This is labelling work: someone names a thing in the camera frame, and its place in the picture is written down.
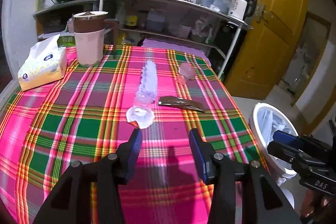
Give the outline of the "person's right hand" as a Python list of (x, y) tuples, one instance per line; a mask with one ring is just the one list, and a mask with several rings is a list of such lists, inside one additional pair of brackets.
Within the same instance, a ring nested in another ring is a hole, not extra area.
[(313, 214), (316, 209), (327, 206), (327, 204), (334, 199), (335, 196), (321, 196), (321, 193), (307, 189), (301, 205), (300, 214), (303, 217), (308, 217)]

